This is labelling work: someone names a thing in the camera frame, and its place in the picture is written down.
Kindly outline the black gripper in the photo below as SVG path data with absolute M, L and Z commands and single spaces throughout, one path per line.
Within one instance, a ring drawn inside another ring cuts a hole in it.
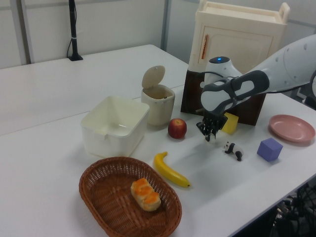
M 196 124 L 197 128 L 200 132 L 205 136 L 207 142 L 210 141 L 210 135 L 213 134 L 214 139 L 216 139 L 216 135 L 219 130 L 221 130 L 228 118 L 221 115 L 214 115 L 211 112 L 204 111 L 202 121 Z

